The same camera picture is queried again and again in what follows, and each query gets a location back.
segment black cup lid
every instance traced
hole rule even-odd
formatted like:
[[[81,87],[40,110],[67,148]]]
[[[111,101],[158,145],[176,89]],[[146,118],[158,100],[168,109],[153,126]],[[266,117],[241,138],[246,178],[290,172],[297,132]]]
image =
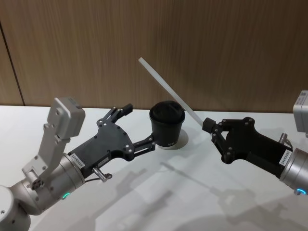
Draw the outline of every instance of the black cup lid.
[[[181,105],[174,101],[162,101],[150,110],[150,118],[164,124],[179,124],[185,119]]]

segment wood grain wall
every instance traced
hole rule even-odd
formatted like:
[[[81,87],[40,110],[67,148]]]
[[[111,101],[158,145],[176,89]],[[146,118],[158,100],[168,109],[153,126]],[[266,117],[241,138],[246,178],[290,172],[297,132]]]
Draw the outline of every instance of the wood grain wall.
[[[170,99],[197,110],[290,112],[308,89],[307,0],[0,0],[26,105]]]
[[[2,33],[0,32],[0,104],[23,105]]]

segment black paper cup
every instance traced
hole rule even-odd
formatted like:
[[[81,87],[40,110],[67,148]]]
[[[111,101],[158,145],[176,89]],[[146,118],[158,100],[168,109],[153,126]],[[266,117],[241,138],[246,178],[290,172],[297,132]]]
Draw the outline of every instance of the black paper cup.
[[[185,112],[174,101],[162,101],[150,109],[154,141],[162,147],[171,147],[178,142]]]

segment green indicator light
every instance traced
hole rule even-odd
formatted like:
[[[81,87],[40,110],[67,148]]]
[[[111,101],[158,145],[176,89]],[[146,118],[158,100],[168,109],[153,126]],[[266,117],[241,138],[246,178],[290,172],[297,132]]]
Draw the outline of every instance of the green indicator light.
[[[68,192],[68,193],[66,193],[63,197],[62,197],[62,200],[64,200],[65,198],[67,198],[67,196],[69,196],[70,195],[70,193]]]

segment white tabletop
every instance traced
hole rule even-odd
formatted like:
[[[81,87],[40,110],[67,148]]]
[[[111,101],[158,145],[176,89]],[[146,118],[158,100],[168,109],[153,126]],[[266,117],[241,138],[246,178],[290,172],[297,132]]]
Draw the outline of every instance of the white tabletop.
[[[49,108],[0,106],[0,184],[11,186],[38,152]],[[96,134],[96,121],[108,109],[85,109],[80,135],[69,152]],[[151,134],[147,110],[134,110],[119,124],[133,142]],[[204,119],[256,120],[256,129],[308,149],[292,114],[198,112]],[[301,231],[308,227],[308,197],[295,196],[275,176],[238,160],[221,162],[210,135],[188,115],[178,150],[147,153],[126,162],[116,159],[101,170],[113,178],[86,183],[40,216],[31,231]]]

